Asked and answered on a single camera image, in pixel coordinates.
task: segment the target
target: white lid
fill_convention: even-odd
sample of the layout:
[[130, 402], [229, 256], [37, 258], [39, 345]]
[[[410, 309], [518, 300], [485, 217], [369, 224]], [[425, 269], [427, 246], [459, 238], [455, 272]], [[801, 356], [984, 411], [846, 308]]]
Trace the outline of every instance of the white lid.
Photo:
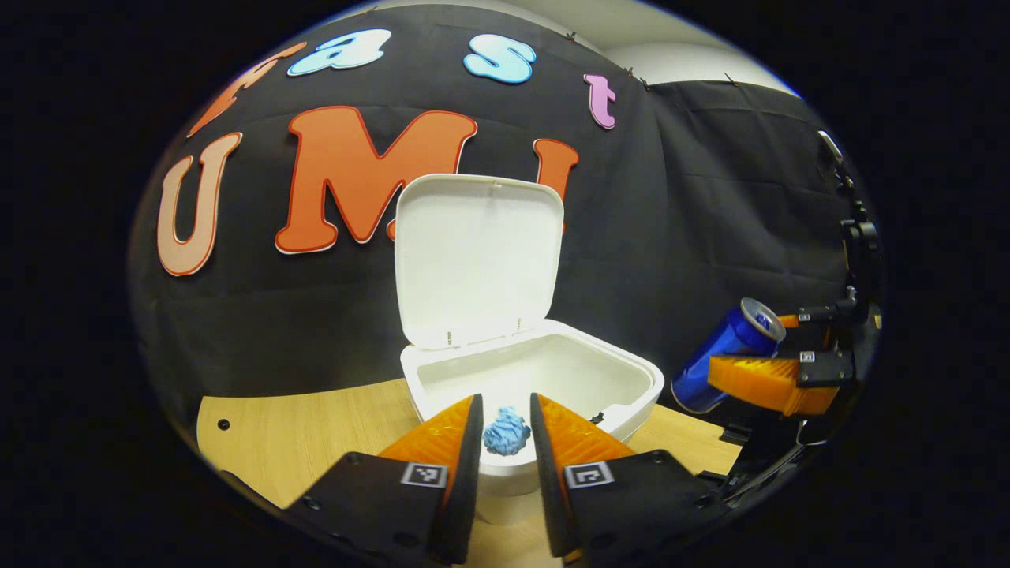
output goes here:
[[407, 340], [425, 350], [529, 329], [550, 309], [565, 206], [545, 186], [431, 174], [396, 206], [396, 293]]

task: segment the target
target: blue crumpled object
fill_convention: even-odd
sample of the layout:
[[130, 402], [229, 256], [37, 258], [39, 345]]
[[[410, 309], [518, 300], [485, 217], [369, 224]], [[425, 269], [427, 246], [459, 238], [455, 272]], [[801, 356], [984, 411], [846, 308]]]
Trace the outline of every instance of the blue crumpled object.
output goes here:
[[530, 430], [525, 419], [515, 413], [515, 406], [502, 406], [498, 417], [484, 431], [484, 446], [500, 456], [514, 456], [526, 446]]

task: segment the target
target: energy drink can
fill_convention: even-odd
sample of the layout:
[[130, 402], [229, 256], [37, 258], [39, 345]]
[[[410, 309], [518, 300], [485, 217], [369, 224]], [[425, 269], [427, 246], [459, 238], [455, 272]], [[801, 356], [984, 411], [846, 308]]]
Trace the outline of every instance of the energy drink can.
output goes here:
[[713, 355], [753, 355], [772, 357], [786, 339], [779, 316], [753, 298], [743, 298], [729, 310], [705, 345], [674, 379], [671, 389], [685, 410], [704, 414], [718, 406], [726, 393], [708, 384], [708, 359]]

